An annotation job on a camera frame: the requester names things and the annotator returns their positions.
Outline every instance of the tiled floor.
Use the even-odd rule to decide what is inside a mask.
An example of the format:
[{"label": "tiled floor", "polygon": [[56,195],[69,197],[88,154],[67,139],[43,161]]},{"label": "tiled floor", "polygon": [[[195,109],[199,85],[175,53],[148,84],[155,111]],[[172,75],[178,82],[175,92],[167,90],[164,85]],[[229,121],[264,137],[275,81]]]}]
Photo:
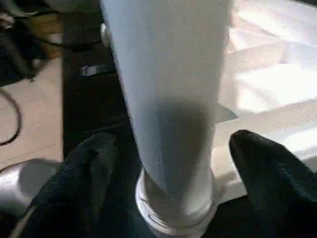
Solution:
[{"label": "tiled floor", "polygon": [[[0,147],[0,169],[32,158],[62,160],[61,60],[53,59],[35,78],[4,87],[23,113],[21,135]],[[0,141],[14,133],[15,115],[0,97]]]}]

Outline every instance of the white cylinder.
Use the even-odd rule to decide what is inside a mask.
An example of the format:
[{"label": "white cylinder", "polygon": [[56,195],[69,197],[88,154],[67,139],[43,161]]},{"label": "white cylinder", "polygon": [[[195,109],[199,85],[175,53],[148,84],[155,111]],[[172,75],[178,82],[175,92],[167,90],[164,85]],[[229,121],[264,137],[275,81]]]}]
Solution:
[{"label": "white cylinder", "polygon": [[229,3],[102,2],[144,167],[137,204],[157,235],[197,237],[214,211],[210,157]]}]

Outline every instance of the black cable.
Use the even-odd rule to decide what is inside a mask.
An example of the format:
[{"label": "black cable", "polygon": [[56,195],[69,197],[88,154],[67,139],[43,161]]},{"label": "black cable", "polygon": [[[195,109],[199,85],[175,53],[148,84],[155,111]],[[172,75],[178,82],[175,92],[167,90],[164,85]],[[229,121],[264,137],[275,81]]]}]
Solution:
[{"label": "black cable", "polygon": [[17,118],[16,131],[13,134],[13,136],[9,140],[0,142],[0,146],[4,146],[4,145],[8,145],[8,144],[12,143],[20,135],[21,129],[22,129],[22,113],[21,113],[21,110],[20,110],[18,103],[3,88],[0,88],[0,95],[2,95],[9,102],[9,104],[11,104],[11,106],[13,107],[14,112],[16,114],[16,118]]},{"label": "black cable", "polygon": [[97,40],[97,41],[89,42],[89,43],[66,45],[66,44],[54,43],[54,42],[45,40],[43,38],[40,38],[40,37],[37,37],[37,36],[34,36],[34,35],[33,35],[33,38],[35,40],[38,40],[38,41],[42,42],[42,43],[45,43],[45,44],[48,44],[48,45],[52,45],[52,46],[56,46],[56,47],[62,47],[64,49],[68,49],[68,50],[85,49],[85,48],[88,48],[88,47],[91,47],[91,46],[94,46],[94,45],[102,43],[101,40]]}]

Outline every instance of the pipe base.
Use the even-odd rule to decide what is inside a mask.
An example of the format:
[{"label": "pipe base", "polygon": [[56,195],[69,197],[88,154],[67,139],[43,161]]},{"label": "pipe base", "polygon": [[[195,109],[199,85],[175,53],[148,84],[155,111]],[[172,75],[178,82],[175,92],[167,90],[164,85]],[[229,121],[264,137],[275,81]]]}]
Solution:
[{"label": "pipe base", "polygon": [[[212,179],[213,191],[215,189],[214,178]],[[175,228],[162,221],[158,214],[151,209],[147,203],[146,194],[144,192],[144,171],[141,171],[136,185],[135,199],[140,214],[148,224],[152,233],[158,238],[200,238],[206,232],[210,221],[213,219],[218,207],[214,196],[213,202],[203,219],[193,223],[191,227]]]}]

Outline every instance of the gloved hand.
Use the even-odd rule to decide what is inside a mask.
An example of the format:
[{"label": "gloved hand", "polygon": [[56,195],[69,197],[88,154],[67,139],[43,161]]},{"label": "gloved hand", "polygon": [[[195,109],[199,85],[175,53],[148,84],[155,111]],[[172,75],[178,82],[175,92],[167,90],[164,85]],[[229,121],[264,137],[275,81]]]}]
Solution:
[{"label": "gloved hand", "polygon": [[114,167],[114,136],[91,136],[65,159],[29,206],[12,238],[91,238]]},{"label": "gloved hand", "polygon": [[316,237],[316,174],[284,146],[247,130],[234,133],[229,146],[263,228],[259,237]]}]

